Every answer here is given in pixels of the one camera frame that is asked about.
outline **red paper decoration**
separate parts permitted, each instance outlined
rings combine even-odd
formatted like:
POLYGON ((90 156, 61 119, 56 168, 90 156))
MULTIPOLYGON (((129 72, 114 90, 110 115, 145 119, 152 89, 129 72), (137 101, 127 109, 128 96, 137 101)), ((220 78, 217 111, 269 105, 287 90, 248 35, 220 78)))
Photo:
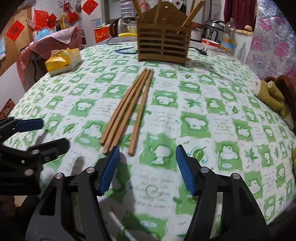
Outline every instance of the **red paper decoration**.
POLYGON ((48 22, 47 22, 47 26, 52 29, 55 27, 57 21, 57 17, 52 13, 49 18, 48 18, 48 22))
POLYGON ((88 15, 90 15, 94 9, 98 6, 98 4, 94 0, 87 0, 85 4, 83 5, 82 9, 85 11, 88 15))
POLYGON ((7 31, 6 36, 15 41, 24 28, 25 27, 20 23, 20 21, 16 20, 11 28, 7 31))

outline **tablecloth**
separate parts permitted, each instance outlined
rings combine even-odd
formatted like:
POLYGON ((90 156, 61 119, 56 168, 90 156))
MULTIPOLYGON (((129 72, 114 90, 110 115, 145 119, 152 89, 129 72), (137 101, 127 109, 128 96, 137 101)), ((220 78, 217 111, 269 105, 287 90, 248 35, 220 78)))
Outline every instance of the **tablecloth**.
MULTIPOLYGON (((99 139, 126 90, 143 68, 154 69, 134 157, 127 154, 137 108, 119 144, 120 163, 110 190, 99 197, 111 236, 124 240, 182 240, 196 200, 186 191, 175 159, 188 155, 215 173, 239 173, 267 223, 295 196, 291 168, 294 133, 252 92, 252 70, 227 56, 189 49, 186 67, 143 61, 115 49, 136 43, 93 46, 81 51, 71 72, 43 76, 11 115, 43 118, 42 130, 21 133, 6 144, 26 149, 65 137, 67 154, 44 165, 41 185, 53 175, 75 175, 104 157, 99 139)), ((212 236, 221 219, 218 195, 212 236)), ((77 200, 75 211, 78 211, 77 200)))

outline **wooden stick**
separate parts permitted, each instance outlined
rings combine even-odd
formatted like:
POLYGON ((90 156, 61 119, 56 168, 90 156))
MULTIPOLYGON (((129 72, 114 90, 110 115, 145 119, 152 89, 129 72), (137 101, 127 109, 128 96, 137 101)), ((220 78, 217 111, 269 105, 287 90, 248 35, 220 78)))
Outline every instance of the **wooden stick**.
POLYGON ((158 16, 159 16, 159 10, 160 10, 160 5, 161 5, 161 0, 158 0, 158 4, 157 4, 157 9, 156 9, 156 14, 154 16, 154 24, 156 24, 157 20, 158 20, 158 16))
POLYGON ((128 110, 126 111, 126 114, 125 114, 125 116, 124 116, 124 118, 123 118, 117 132, 116 132, 116 135, 115 135, 115 137, 113 139, 113 142, 112 142, 112 144, 111 144, 108 151, 111 151, 112 147, 116 146, 118 144, 118 142, 119 142, 119 140, 120 140, 120 138, 122 136, 122 133, 123 133, 125 127, 126 127, 126 123, 127 123, 128 119, 130 118, 130 115, 131 115, 132 111, 134 110, 134 106, 138 102, 138 99, 140 97, 140 93, 141 93, 141 91, 142 91, 142 89, 144 87, 144 84, 145 84, 146 80, 147 80, 148 74, 151 71, 152 71, 151 69, 147 70, 147 72, 145 74, 145 77, 143 78, 143 81, 141 82, 140 87, 138 88, 134 98, 132 99, 132 101, 131 101, 131 103, 130 103, 130 105, 128 107, 128 110))
POLYGON ((190 13, 193 11, 194 5, 195 5, 195 0, 192 0, 191 9, 190 9, 190 13))
POLYGON ((128 96, 127 100, 124 102, 124 105, 121 108, 121 110, 120 110, 110 132, 109 132, 109 135, 107 137, 107 140, 106 140, 106 143, 105 143, 104 149, 103 149, 104 154, 106 154, 109 151, 109 147, 110 147, 111 143, 114 142, 113 137, 115 135, 115 132, 118 133, 118 125, 121 122, 122 118, 125 119, 127 112, 129 111, 130 106, 131 106, 130 102, 133 102, 133 100, 135 99, 134 95, 137 96, 139 91, 143 88, 143 84, 145 83, 145 81, 147 79, 148 72, 149 72, 149 70, 147 70, 145 72, 145 74, 141 76, 140 80, 138 81, 138 84, 135 86, 135 88, 132 90, 132 92, 128 96))
POLYGON ((194 10, 190 13, 190 15, 187 17, 185 22, 182 24, 181 27, 189 26, 189 24, 192 22, 194 17, 197 15, 197 13, 200 11, 200 9, 203 7, 205 3, 205 0, 201 0, 198 5, 194 8, 194 10))
POLYGON ((133 0, 133 5, 135 6, 135 9, 137 11, 138 17, 140 19, 140 22, 144 22, 145 23, 146 20, 145 20, 144 15, 143 15, 143 13, 141 11, 141 8, 139 6, 138 1, 137 0, 133 0))
POLYGON ((150 87, 150 83, 151 83, 151 79, 153 76, 153 70, 150 71, 149 77, 148 77, 148 81, 147 84, 145 86, 145 90, 144 90, 144 94, 142 96, 141 99, 141 104, 138 110, 138 115, 137 115, 137 119, 135 122, 135 126, 133 128, 133 133, 131 135, 131 143, 128 149, 128 153, 133 156, 134 152, 135 152, 135 146, 136 146, 136 141, 137 141, 137 137, 138 137, 138 132, 139 132, 139 127, 140 127, 140 122, 141 122, 141 118, 142 118, 142 114, 143 114, 143 109, 147 100, 147 96, 148 96, 148 91, 149 91, 149 87, 150 87))
POLYGON ((127 99, 129 93, 133 90, 133 88, 135 87, 135 85, 137 84, 138 80, 141 78, 141 76, 144 75, 144 73, 146 72, 147 68, 143 69, 143 71, 141 72, 141 74, 138 76, 138 78, 134 81, 134 83, 132 84, 132 86, 128 89, 128 91, 125 93, 124 97, 122 98, 122 100, 120 101, 119 105, 117 106, 115 112, 113 113, 111 119, 109 120, 108 124, 107 124, 107 127, 100 139, 100 143, 103 145, 105 143, 105 140, 108 136, 108 133, 121 109, 121 107, 123 106, 125 100, 127 99))

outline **red curtain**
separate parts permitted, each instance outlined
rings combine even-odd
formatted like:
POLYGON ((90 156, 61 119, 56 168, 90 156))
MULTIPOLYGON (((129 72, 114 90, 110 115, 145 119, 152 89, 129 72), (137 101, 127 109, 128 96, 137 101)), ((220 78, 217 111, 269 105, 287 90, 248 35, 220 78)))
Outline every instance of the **red curtain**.
POLYGON ((256 0, 226 0, 224 8, 225 22, 234 18, 237 29, 253 25, 256 0))

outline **yellow tissue package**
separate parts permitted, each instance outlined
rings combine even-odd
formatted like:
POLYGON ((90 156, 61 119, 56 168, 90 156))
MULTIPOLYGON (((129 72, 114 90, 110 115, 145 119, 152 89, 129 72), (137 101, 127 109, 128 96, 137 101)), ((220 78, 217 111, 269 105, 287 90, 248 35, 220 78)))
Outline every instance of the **yellow tissue package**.
POLYGON ((61 50, 51 56, 45 66, 50 76, 67 72, 76 68, 81 62, 80 50, 66 49, 61 50))

